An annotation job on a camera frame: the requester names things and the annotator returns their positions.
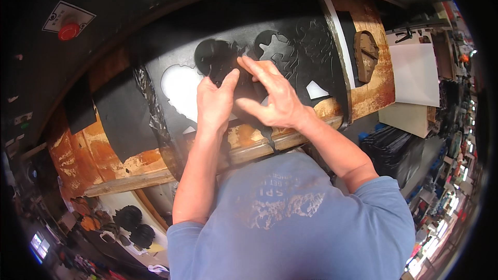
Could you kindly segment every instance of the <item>worn wooden surface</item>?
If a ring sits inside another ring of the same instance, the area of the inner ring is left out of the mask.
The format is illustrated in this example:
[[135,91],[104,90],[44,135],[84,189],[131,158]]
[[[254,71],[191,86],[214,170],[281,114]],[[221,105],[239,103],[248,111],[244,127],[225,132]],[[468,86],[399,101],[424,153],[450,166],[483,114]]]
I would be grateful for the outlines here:
[[[103,131],[98,113],[95,123],[72,135],[64,108],[59,106],[45,129],[45,138],[62,179],[64,198],[82,196],[91,185],[167,170],[158,149],[139,153],[121,163]],[[167,178],[163,183],[173,179]]]
[[382,109],[395,101],[395,75],[381,17],[373,0],[332,0],[336,11],[351,14],[356,31],[369,31],[377,42],[378,63],[369,83],[351,90],[352,119]]
[[[370,83],[351,91],[352,118],[355,120],[395,101],[389,47],[380,16],[372,0],[332,2],[337,11],[350,12],[357,31],[371,32],[379,47],[378,64]],[[91,92],[95,92],[128,67],[128,48],[117,47],[89,70]],[[315,112],[334,128],[338,128],[342,123],[342,112],[334,98],[320,102],[315,106]],[[173,180],[158,149],[142,152],[121,163],[109,144],[98,111],[96,118],[96,123],[72,136],[64,110],[59,108],[47,126],[48,149],[62,178],[62,191],[66,198],[135,190]],[[192,145],[195,134],[185,137],[187,144]],[[272,139],[280,150],[306,142],[306,138],[301,134],[282,128],[273,128]],[[232,146],[230,156],[234,164],[272,153],[267,139],[258,130],[246,124],[230,128],[228,140]]]

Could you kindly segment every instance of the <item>red emergency stop button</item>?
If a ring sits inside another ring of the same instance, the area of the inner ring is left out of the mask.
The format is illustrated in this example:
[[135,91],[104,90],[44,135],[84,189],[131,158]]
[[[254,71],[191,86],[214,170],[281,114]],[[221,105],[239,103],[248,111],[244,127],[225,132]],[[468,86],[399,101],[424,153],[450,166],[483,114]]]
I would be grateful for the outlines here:
[[78,36],[80,26],[76,23],[67,23],[59,30],[59,40],[66,41]]

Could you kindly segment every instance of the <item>blue t-shirt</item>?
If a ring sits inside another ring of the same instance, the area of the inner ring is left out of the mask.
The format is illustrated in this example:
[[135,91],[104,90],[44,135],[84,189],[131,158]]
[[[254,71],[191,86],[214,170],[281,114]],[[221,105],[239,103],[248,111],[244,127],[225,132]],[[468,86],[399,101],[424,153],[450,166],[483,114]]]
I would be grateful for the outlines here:
[[171,279],[399,279],[412,216],[391,177],[344,195],[303,153],[248,165],[206,225],[169,227]]

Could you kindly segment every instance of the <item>hand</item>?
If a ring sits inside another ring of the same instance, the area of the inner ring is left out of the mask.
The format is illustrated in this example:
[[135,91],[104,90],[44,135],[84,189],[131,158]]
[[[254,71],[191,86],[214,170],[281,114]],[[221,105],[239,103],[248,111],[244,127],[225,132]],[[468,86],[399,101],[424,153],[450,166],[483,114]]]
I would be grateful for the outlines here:
[[265,126],[300,131],[310,117],[316,116],[313,108],[304,106],[299,101],[294,88],[271,61],[254,61],[242,57],[237,58],[237,62],[253,75],[252,81],[260,81],[265,86],[268,92],[268,106],[262,106],[248,98],[237,99],[235,103],[257,117]]
[[231,71],[220,88],[209,77],[204,77],[197,86],[197,134],[221,136],[227,130],[239,75],[238,69]]

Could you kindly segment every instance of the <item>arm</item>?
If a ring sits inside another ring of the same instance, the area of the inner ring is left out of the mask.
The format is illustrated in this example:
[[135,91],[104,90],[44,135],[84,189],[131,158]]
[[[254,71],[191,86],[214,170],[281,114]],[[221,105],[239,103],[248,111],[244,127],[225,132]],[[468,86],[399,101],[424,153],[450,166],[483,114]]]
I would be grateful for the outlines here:
[[294,88],[271,61],[238,58],[239,64],[268,91],[268,106],[240,98],[236,104],[266,126],[293,128],[306,136],[329,167],[341,177],[349,192],[378,177],[370,158],[352,141],[320,120],[313,108],[304,106]]
[[234,69],[218,89],[209,77],[197,87],[197,133],[173,204],[173,224],[206,224],[214,200],[216,165],[223,133],[233,107],[233,90],[239,80]]

